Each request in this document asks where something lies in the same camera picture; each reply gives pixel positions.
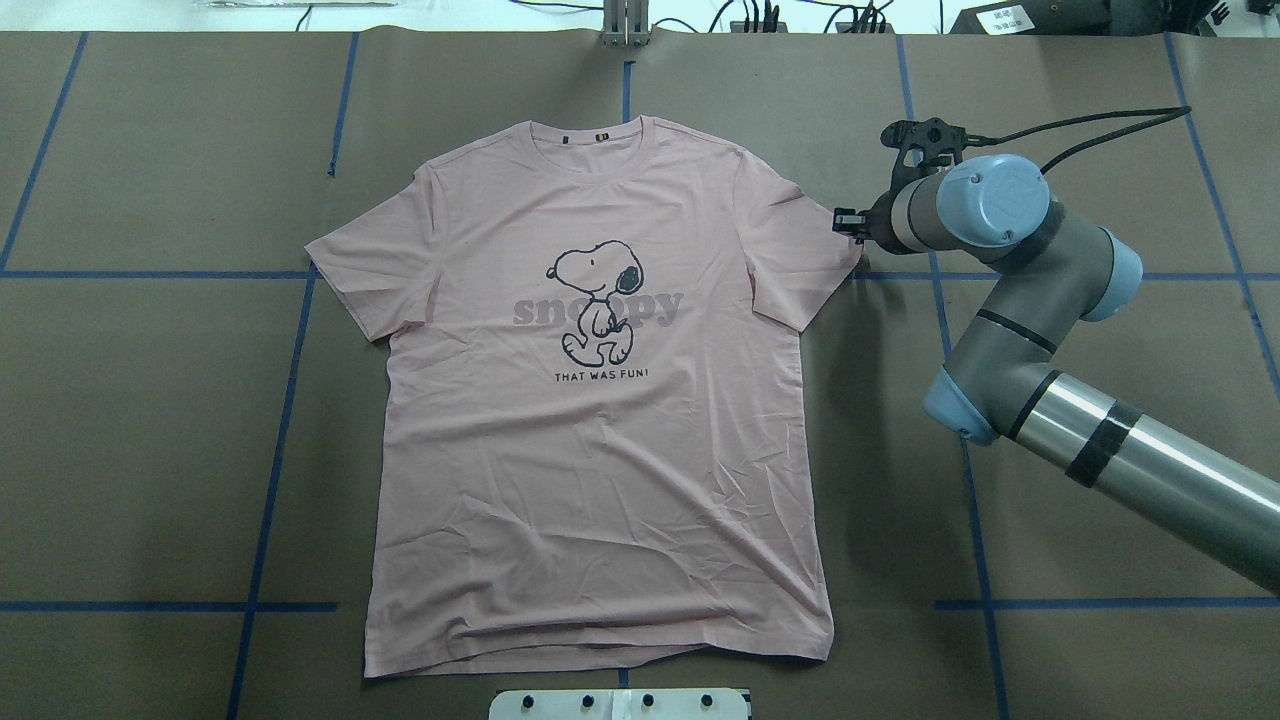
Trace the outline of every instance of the gray robotic arm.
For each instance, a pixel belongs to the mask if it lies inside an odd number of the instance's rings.
[[[1280,483],[1051,365],[1078,320],[1133,299],[1138,255],[1057,201],[1030,160],[959,161],[974,140],[937,118],[890,126],[892,188],[870,210],[836,210],[837,232],[899,255],[963,250],[1001,275],[929,388],[928,414],[978,445],[1012,439],[1280,594]],[[920,163],[906,165],[909,151]],[[941,169],[947,155],[959,163]]]

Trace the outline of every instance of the blue joint cap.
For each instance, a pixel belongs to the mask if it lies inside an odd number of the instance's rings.
[[[1052,199],[1036,163],[1021,155],[965,160],[938,187],[938,218],[975,247],[1007,247],[1036,232]]]
[[[951,379],[951,373],[946,368],[938,370],[938,377],[933,378],[929,393],[924,396],[924,411],[969,442],[978,445],[996,442],[996,428],[992,428],[973,402],[969,402],[969,397]]]
[[[1142,258],[1132,247],[1120,242],[1111,231],[1102,228],[1111,238],[1111,279],[1107,281],[1107,290],[1102,292],[1102,300],[1082,315],[1082,320],[1097,323],[1116,314],[1138,295],[1138,286],[1142,284]]]

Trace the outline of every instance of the pink t-shirt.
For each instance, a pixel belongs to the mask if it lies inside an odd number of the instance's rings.
[[[390,397],[365,675],[826,659],[800,331],[860,247],[742,147],[521,123],[307,246]]]

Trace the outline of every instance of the cartoon dog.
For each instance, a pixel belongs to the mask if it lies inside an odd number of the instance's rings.
[[[564,354],[579,365],[621,364],[631,355],[631,324],[618,320],[609,296],[631,295],[644,283],[640,260],[625,242],[611,240],[590,250],[570,250],[556,259],[547,277],[591,299],[577,316],[577,333],[564,333]]]

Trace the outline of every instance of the blue line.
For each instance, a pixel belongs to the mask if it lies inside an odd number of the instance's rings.
[[[1165,33],[1165,51],[1169,54],[1169,67],[1174,72],[1174,86],[1178,88],[1178,102],[1187,105],[1187,92],[1183,88],[1183,73],[1178,68],[1178,54],[1174,51],[1172,36]],[[1196,132],[1196,120],[1192,114],[1184,115],[1187,132],[1190,135],[1192,146],[1196,149],[1196,160],[1199,161],[1201,173],[1204,176],[1204,184],[1208,186],[1208,196],[1213,201],[1213,213],[1217,214],[1217,224],[1222,229],[1222,238],[1226,241],[1226,250],[1231,255],[1231,266],[1235,268],[1235,277],[1240,283],[1240,292],[1244,295],[1244,305],[1249,310],[1249,320],[1253,323],[1253,333],[1258,337],[1258,346],[1262,348],[1262,360],[1267,365],[1267,374],[1271,375],[1271,389],[1280,400],[1280,372],[1276,370],[1276,359],[1271,354],[1271,343],[1267,341],[1266,329],[1258,318],[1258,306],[1253,301],[1253,291],[1244,274],[1244,263],[1240,261],[1240,251],[1235,246],[1235,237],[1231,234],[1231,225],[1226,222],[1226,213],[1222,210],[1222,200],[1217,193],[1217,183],[1213,182],[1213,173],[1208,169],[1208,159],[1204,158],[1204,149],[1201,146],[1199,133]]]
[[[906,104],[906,118],[915,119],[915,108],[911,102],[911,79],[906,64],[906,45],[901,35],[893,36],[897,41],[897,65],[902,78],[902,100]],[[951,356],[951,325],[947,323],[946,300],[942,293],[942,269],[938,266],[938,256],[929,252],[929,279],[933,284],[933,304],[938,314],[938,332],[942,336],[942,352]],[[1009,720],[1009,693],[1005,688],[1005,664],[1000,655],[1000,634],[996,628],[996,612],[991,609],[991,578],[987,573],[987,552],[982,541],[982,518],[978,512],[978,488],[973,479],[973,462],[969,460],[969,443],[960,441],[960,451],[964,456],[964,477],[969,486],[969,533],[973,538],[973,555],[978,569],[978,588],[983,601],[983,624],[987,632],[987,655],[991,659],[991,678],[996,691],[996,710],[1000,720]]]
[[[293,415],[293,395],[298,386],[298,364],[302,359],[302,343],[307,337],[307,320],[311,316],[311,293],[315,290],[316,273],[308,268],[307,287],[302,293],[302,311],[298,314],[298,331],[293,338],[293,359],[289,361],[289,380],[284,387],[284,406],[280,410],[280,427],[275,433],[275,455],[271,459],[271,479],[266,486],[266,502],[262,506],[262,524],[257,532],[257,552],[253,555],[253,577],[248,587],[248,603],[244,609],[244,624],[241,628],[239,652],[236,656],[236,675],[232,679],[232,694],[227,702],[227,717],[233,720],[239,712],[239,696],[244,685],[244,667],[248,664],[250,641],[253,637],[253,615],[257,612],[257,597],[262,588],[262,569],[266,565],[266,543],[271,536],[271,518],[275,515],[275,493],[280,484],[280,470],[284,466],[284,441],[289,434],[289,420]]]
[[[942,612],[963,610],[1169,610],[1201,607],[1280,609],[1280,597],[1101,597],[1046,600],[940,600],[933,609]]]
[[[342,79],[342,100],[338,101],[338,122],[333,126],[333,155],[329,156],[329,177],[338,173],[338,149],[342,146],[342,126],[347,122],[347,99],[351,96],[351,76],[356,70],[356,47],[360,46],[360,33],[351,33],[351,49],[347,50],[347,74]]]
[[[244,612],[244,602],[0,601],[0,612]],[[259,612],[337,612],[337,602],[264,602]]]
[[[40,150],[36,151],[36,160],[31,164],[31,174],[27,176],[27,186],[22,188],[22,197],[18,200],[18,209],[13,214],[13,223],[9,224],[9,234],[4,240],[4,250],[0,250],[0,270],[9,264],[9,254],[13,252],[13,243],[18,240],[18,228],[22,227],[22,217],[27,213],[27,202],[31,201],[31,192],[36,188],[36,178],[40,177],[40,167],[45,164],[45,152],[49,151],[49,142],[54,138],[54,128],[58,127],[58,118],[63,114],[63,105],[67,104],[67,95],[72,91],[72,81],[76,78],[76,68],[84,55],[84,44],[88,42],[88,33],[82,32],[79,42],[76,44],[76,53],[72,55],[72,64],[67,68],[67,77],[63,79],[63,90],[58,94],[58,102],[45,126],[45,137],[40,140]]]
[[[631,122],[631,65],[635,60],[622,63],[622,122]]]
[[[0,270],[13,279],[305,281],[307,270]]]

